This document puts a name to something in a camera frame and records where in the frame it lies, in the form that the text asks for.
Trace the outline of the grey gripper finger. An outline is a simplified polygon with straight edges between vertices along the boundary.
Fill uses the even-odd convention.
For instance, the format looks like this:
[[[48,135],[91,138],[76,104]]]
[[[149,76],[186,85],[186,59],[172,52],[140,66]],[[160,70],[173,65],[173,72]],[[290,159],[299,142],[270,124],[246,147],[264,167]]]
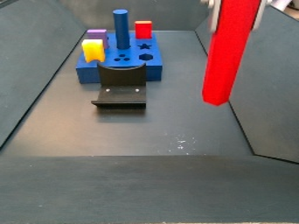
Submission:
[[[215,32],[218,29],[218,23],[219,23],[222,0],[200,0],[200,2],[208,6],[208,9],[210,9],[210,22],[208,22],[210,31]]]
[[[254,24],[252,24],[252,28],[251,31],[255,31],[260,25],[260,21],[262,21],[262,17],[263,17],[263,13],[266,10],[266,7],[272,3],[272,0],[260,0],[259,1],[259,6],[258,6],[258,10],[256,10],[256,16],[255,16],[255,20],[254,20]]]

